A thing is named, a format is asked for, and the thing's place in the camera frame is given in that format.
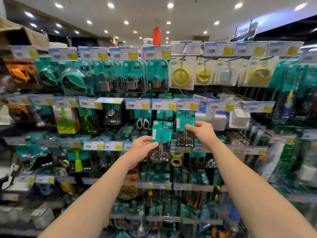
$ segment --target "cardboard box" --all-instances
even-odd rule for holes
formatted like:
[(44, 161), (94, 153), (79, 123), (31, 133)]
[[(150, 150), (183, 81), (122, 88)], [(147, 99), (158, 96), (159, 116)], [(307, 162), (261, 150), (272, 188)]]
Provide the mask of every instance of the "cardboard box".
[(50, 47), (44, 34), (0, 18), (0, 50), (10, 50), (10, 45), (34, 45), (42, 51)]

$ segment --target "red lantern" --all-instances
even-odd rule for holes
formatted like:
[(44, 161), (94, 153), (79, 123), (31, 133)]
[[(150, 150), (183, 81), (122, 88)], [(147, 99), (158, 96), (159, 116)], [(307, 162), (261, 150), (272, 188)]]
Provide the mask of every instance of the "red lantern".
[(158, 46), (161, 44), (161, 30), (156, 27), (153, 29), (153, 44), (155, 46)]

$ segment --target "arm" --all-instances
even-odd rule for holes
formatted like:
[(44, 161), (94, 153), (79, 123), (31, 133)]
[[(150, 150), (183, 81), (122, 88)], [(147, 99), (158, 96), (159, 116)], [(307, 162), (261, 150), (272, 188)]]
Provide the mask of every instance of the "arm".
[(54, 220), (39, 238), (99, 238), (127, 172), (157, 146), (157, 142), (151, 143), (150, 136), (134, 140), (129, 151)]
[(254, 238), (317, 237), (299, 211), (269, 183), (242, 163), (215, 135), (212, 125), (196, 121), (186, 125), (211, 151), (229, 194)]

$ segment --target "ceiling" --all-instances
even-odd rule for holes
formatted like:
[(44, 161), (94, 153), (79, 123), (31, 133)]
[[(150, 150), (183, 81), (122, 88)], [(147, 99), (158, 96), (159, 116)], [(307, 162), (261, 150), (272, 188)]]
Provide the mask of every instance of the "ceiling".
[[(248, 27), (251, 19), (261, 24), (259, 33), (317, 14), (317, 0), (16, 1), (99, 37), (118, 36), (118, 41), (125, 41), (125, 46), (141, 46), (143, 41), (139, 37), (152, 37), (156, 25), (162, 32), (161, 44), (165, 44), (166, 37), (168, 41), (192, 40), (193, 36), (202, 36), (204, 31), (208, 32), (209, 41), (229, 41), (236, 27), (238, 30)], [(167, 8), (170, 2), (174, 3), (172, 9)], [(239, 2), (243, 3), (242, 7), (235, 9)], [(109, 8), (108, 3), (113, 3), (114, 8)], [(294, 11), (302, 3), (307, 5)]]

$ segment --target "recessed light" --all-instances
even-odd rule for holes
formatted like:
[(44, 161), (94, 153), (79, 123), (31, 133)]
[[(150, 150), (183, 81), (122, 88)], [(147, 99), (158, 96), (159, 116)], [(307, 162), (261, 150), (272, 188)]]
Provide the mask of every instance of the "recessed light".
[(25, 15), (27, 15), (30, 18), (34, 18), (33, 14), (27, 11), (24, 11)]
[(235, 9), (238, 9), (238, 8), (240, 8), (240, 7), (242, 7), (242, 3), (240, 2), (240, 3), (237, 3), (236, 5), (235, 5)]
[(57, 8), (63, 8), (63, 6), (61, 4), (55, 3), (55, 7)]
[(307, 3), (300, 4), (294, 9), (294, 11), (298, 11), (298, 10), (304, 8), (306, 5), (307, 5)]

